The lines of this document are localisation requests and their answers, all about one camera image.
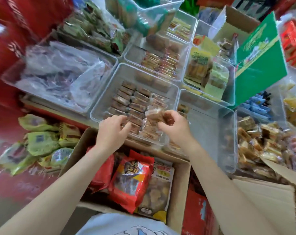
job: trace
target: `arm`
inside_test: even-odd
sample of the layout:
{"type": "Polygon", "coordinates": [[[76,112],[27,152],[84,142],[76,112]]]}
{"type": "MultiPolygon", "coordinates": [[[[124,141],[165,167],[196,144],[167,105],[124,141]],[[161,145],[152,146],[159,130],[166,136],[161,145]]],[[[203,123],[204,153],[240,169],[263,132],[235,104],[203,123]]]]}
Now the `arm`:
{"type": "Polygon", "coordinates": [[[171,115],[174,124],[169,126],[159,122],[159,128],[189,157],[224,235],[278,235],[267,219],[193,138],[187,120],[173,110],[166,111],[166,114],[171,115]]]}
{"type": "Polygon", "coordinates": [[[96,172],[124,143],[131,124],[113,116],[99,125],[96,145],[62,177],[0,228],[0,235],[60,234],[96,172]]]}

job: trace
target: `hand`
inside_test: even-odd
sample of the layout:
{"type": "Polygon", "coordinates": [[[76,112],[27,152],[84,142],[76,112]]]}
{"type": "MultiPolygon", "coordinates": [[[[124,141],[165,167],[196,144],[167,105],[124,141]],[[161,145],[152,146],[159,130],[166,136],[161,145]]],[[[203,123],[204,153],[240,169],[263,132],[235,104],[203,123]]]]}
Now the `hand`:
{"type": "Polygon", "coordinates": [[[95,147],[109,156],[122,146],[132,128],[132,124],[128,122],[124,128],[121,129],[121,124],[125,122],[126,119],[127,116],[113,115],[110,118],[102,120],[99,124],[95,147]]]}
{"type": "Polygon", "coordinates": [[[186,146],[187,144],[190,145],[191,142],[195,141],[192,133],[190,132],[187,119],[174,110],[167,110],[165,112],[165,118],[171,125],[159,122],[158,127],[160,130],[165,132],[174,143],[182,148],[183,146],[186,146]]]}

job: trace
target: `brown cardboard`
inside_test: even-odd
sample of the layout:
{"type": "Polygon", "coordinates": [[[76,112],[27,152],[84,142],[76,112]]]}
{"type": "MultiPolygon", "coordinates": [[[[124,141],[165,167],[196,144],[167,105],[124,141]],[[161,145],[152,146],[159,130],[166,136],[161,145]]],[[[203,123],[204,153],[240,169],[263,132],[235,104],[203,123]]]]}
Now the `brown cardboard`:
{"type": "MultiPolygon", "coordinates": [[[[68,163],[65,165],[64,169],[60,172],[60,176],[63,175],[67,170],[69,170],[73,165],[75,165],[86,153],[86,150],[89,146],[95,145],[97,136],[97,130],[95,128],[88,128],[83,133],[79,143],[74,148],[74,151],[71,157],[68,160],[68,163]]],[[[167,211],[166,224],[176,231],[178,234],[181,234],[181,228],[184,219],[184,210],[188,190],[189,174],[190,174],[190,164],[189,162],[179,159],[173,156],[170,156],[164,152],[155,150],[151,147],[139,144],[137,142],[126,140],[124,145],[131,148],[145,151],[152,156],[164,159],[169,162],[173,162],[173,167],[175,169],[174,178],[172,183],[171,197],[169,208],[167,211]]],[[[81,201],[77,206],[93,209],[103,213],[122,213],[123,210],[118,208],[110,208],[106,205],[101,205],[97,203],[91,203],[88,201],[81,201]]]]}
{"type": "Polygon", "coordinates": [[[265,164],[271,167],[277,174],[281,175],[287,181],[291,183],[295,187],[295,195],[296,195],[296,172],[293,170],[288,169],[287,167],[281,166],[274,162],[271,162],[266,159],[262,159],[265,164]]]}
{"type": "Polygon", "coordinates": [[[259,24],[258,20],[237,11],[234,7],[225,6],[213,22],[213,27],[209,29],[208,37],[218,42],[224,38],[232,40],[233,34],[237,33],[237,40],[241,45],[259,24]]]}
{"type": "Polygon", "coordinates": [[[281,235],[296,235],[295,190],[292,186],[245,177],[236,177],[233,182],[281,235]]]}

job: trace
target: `orange package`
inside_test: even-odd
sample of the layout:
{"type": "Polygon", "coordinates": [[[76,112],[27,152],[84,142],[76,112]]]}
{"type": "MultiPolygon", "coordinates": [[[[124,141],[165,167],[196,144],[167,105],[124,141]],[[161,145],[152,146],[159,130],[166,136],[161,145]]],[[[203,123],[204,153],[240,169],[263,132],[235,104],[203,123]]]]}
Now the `orange package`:
{"type": "Polygon", "coordinates": [[[94,178],[90,182],[89,186],[94,189],[93,190],[94,192],[105,189],[109,186],[111,177],[112,177],[113,166],[114,166],[114,155],[112,154],[99,168],[94,178]]]}
{"type": "Polygon", "coordinates": [[[142,203],[152,172],[154,158],[130,150],[123,157],[110,186],[109,198],[131,214],[142,203]]]}

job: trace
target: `white t-shirt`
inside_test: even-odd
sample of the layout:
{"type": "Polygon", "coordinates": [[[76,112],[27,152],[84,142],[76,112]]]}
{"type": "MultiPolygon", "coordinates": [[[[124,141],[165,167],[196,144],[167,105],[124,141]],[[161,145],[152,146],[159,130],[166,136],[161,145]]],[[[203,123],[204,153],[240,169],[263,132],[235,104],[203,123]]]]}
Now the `white t-shirt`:
{"type": "Polygon", "coordinates": [[[163,222],[122,214],[100,214],[88,220],[76,235],[177,235],[163,222]]]}

